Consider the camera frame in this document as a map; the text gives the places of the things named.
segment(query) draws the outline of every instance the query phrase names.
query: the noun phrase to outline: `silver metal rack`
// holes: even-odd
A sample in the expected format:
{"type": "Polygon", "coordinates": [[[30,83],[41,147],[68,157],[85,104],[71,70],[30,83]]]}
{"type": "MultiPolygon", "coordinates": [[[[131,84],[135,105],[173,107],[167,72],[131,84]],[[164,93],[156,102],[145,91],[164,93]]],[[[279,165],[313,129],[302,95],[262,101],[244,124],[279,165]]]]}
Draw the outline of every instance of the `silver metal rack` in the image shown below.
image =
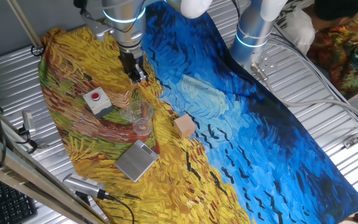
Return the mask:
{"type": "MultiPolygon", "coordinates": [[[[241,11],[248,4],[247,1],[239,1],[241,11]]],[[[235,37],[237,24],[237,13],[232,2],[214,0],[208,14],[227,46],[230,46],[235,37]]],[[[265,53],[276,64],[275,72],[267,75],[273,88],[283,99],[293,102],[318,99],[344,100],[321,74],[316,73],[310,65],[294,52],[285,49],[282,44],[270,40],[265,53]]],[[[90,211],[78,201],[78,197],[61,184],[64,176],[75,173],[75,170],[41,92],[37,70],[39,62],[40,57],[34,57],[30,53],[30,47],[0,57],[0,106],[4,109],[4,118],[7,123],[19,128],[22,126],[21,111],[31,111],[37,128],[37,134],[32,136],[32,139],[45,141],[48,145],[45,149],[38,149],[32,157],[23,153],[29,146],[17,150],[21,151],[20,154],[10,152],[7,157],[10,165],[0,169],[0,180],[36,199],[38,215],[26,224],[83,223],[82,218],[93,220],[93,223],[103,223],[106,216],[94,201],[91,201],[91,208],[96,212],[90,211]],[[18,163],[21,162],[25,162],[26,165],[19,167],[18,163]],[[9,169],[13,169],[15,174],[12,175],[9,169]],[[34,181],[42,181],[42,184],[35,184],[37,188],[34,188],[34,181]],[[67,201],[58,203],[55,198],[65,198],[67,201]]],[[[289,109],[358,191],[358,120],[353,114],[340,106],[329,104],[289,109]],[[344,143],[351,138],[357,138],[357,144],[347,149],[344,143]]]]}

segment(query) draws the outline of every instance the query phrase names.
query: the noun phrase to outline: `blue led ring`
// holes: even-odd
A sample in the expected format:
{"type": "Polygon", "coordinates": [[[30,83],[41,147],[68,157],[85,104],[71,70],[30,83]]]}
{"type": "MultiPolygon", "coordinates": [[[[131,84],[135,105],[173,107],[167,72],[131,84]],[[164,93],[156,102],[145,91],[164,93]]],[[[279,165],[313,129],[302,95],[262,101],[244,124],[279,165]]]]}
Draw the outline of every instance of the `blue led ring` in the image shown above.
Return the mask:
{"type": "Polygon", "coordinates": [[[246,44],[244,43],[243,41],[240,40],[239,36],[236,34],[236,37],[237,37],[237,40],[239,40],[240,43],[242,43],[243,45],[247,46],[247,47],[261,47],[263,45],[265,45],[267,43],[267,40],[266,42],[264,42],[263,44],[259,44],[259,45],[249,45],[249,44],[246,44]]]}
{"type": "Polygon", "coordinates": [[[118,23],[130,23],[130,22],[135,22],[137,19],[140,19],[146,12],[146,8],[143,9],[143,11],[139,14],[139,16],[137,18],[133,18],[133,19],[115,19],[109,15],[107,15],[106,11],[103,10],[104,15],[111,21],[113,22],[118,22],[118,23]]]}

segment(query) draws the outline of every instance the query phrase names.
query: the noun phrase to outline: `clear plastic cup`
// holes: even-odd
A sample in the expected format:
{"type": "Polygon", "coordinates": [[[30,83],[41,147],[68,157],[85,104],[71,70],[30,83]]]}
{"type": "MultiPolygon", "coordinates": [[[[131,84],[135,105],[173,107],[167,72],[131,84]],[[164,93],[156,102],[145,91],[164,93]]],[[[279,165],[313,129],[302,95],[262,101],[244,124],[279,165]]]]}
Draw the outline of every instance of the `clear plastic cup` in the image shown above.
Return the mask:
{"type": "Polygon", "coordinates": [[[121,111],[121,116],[132,123],[134,131],[140,136],[148,135],[153,130],[152,118],[154,110],[146,101],[135,101],[126,110],[121,111]]]}

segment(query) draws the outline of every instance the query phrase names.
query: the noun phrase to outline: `black keyboard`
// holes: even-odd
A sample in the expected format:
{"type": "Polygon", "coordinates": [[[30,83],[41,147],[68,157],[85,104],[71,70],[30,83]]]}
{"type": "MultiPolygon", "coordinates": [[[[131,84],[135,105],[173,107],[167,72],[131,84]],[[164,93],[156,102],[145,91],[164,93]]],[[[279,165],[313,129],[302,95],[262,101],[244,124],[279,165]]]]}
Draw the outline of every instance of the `black keyboard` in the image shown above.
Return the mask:
{"type": "Polygon", "coordinates": [[[0,224],[22,223],[36,214],[31,198],[0,182],[0,224]]]}

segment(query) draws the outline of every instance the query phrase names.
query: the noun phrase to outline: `silver tool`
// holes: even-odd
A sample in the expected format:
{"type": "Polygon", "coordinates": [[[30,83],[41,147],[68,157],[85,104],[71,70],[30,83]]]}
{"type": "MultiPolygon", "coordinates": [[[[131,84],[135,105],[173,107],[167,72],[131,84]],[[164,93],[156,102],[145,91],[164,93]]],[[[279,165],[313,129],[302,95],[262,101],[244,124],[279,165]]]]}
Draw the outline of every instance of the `silver tool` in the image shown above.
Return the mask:
{"type": "Polygon", "coordinates": [[[63,179],[63,184],[66,185],[69,189],[76,190],[91,197],[100,198],[100,194],[105,194],[104,184],[76,174],[68,174],[63,179]]]}
{"type": "Polygon", "coordinates": [[[35,134],[35,124],[30,111],[22,111],[23,127],[29,135],[35,134]]]}

